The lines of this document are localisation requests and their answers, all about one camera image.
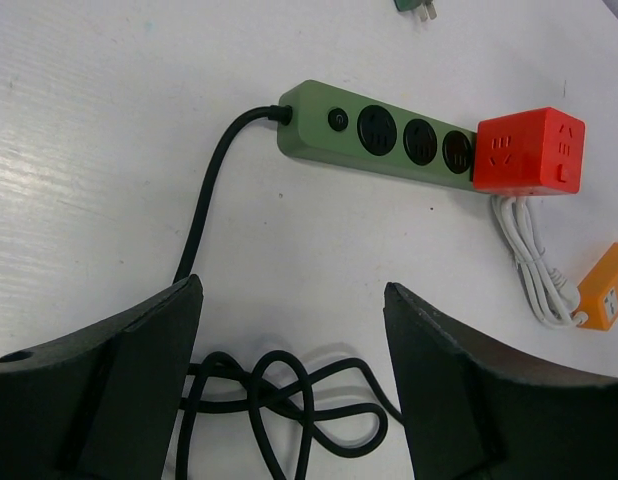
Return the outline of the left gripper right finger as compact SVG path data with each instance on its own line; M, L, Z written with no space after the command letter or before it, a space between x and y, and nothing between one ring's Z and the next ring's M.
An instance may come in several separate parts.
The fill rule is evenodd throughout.
M418 479L618 479L618 379L540 359L398 283L384 321Z

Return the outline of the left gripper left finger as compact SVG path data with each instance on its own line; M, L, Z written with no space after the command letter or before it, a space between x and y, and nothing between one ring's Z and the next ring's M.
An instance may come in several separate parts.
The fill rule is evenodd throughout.
M191 275L0 358L0 479L158 479L198 330Z

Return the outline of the red cube socket adapter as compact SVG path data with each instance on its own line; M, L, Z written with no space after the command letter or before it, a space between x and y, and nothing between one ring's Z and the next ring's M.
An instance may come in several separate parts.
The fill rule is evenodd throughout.
M493 195L548 196L580 191L586 125L552 107L478 124L472 183Z

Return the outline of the green wall charger plug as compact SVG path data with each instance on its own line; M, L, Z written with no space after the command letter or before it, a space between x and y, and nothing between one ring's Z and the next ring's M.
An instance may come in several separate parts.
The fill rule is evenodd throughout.
M433 0L394 0L394 5L400 13L415 13L421 22L437 18Z

